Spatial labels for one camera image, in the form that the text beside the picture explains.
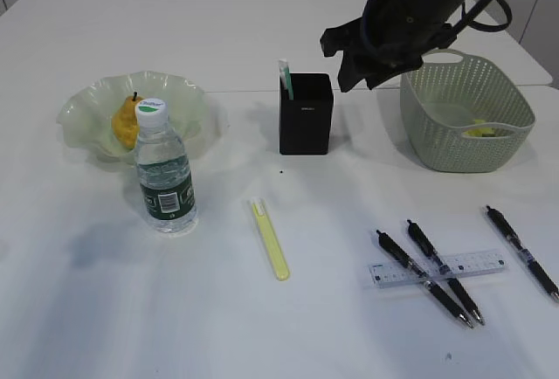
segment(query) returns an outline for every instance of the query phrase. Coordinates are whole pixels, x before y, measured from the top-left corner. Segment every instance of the plastic bottle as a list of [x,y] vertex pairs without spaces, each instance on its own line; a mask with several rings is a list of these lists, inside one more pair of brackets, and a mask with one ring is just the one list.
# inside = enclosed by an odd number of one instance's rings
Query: plastic bottle
[[142,100],[135,113],[140,127],[135,166],[147,220],[160,232],[187,233],[196,227],[197,207],[183,140],[169,123],[164,101]]

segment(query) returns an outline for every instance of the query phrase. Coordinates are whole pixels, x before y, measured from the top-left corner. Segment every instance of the plastic basket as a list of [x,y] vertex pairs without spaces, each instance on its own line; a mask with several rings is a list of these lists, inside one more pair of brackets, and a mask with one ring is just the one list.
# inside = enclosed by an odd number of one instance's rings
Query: plastic basket
[[[400,109],[411,146],[423,164],[437,171],[495,171],[526,140],[534,113],[491,61],[455,50],[437,52],[461,60],[425,63],[402,77]],[[482,128],[494,137],[472,135]]]

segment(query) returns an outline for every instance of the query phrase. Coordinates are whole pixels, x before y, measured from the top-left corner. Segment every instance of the pear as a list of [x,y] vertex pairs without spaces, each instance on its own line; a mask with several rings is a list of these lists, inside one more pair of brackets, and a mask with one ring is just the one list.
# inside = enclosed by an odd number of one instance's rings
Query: pear
[[143,98],[139,97],[138,93],[128,96],[111,120],[114,135],[128,149],[133,149],[136,144],[139,128],[135,107],[141,100]]

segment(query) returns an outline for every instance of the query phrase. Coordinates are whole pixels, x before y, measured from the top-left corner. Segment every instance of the fruit bowl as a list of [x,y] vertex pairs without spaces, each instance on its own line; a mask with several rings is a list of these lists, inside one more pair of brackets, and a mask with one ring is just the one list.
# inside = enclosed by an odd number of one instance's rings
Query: fruit bowl
[[66,145],[133,163],[134,152],[116,139],[111,119],[134,91],[143,98],[167,102],[170,122],[183,138],[187,153],[195,148],[194,155],[201,155],[209,147],[199,139],[210,123],[204,91],[180,76],[151,71],[103,78],[73,95],[57,117]]

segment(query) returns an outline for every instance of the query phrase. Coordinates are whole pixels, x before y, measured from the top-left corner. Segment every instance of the ruler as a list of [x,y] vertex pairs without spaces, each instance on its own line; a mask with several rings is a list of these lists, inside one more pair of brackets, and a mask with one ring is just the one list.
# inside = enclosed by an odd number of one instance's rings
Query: ruler
[[[414,259],[435,280],[480,276],[502,272],[507,267],[505,259],[497,250],[446,255],[441,258],[452,270],[445,276],[438,273],[438,268],[429,259]],[[406,270],[397,262],[369,264],[368,268],[373,283],[378,287],[404,286],[422,281],[415,273]]]

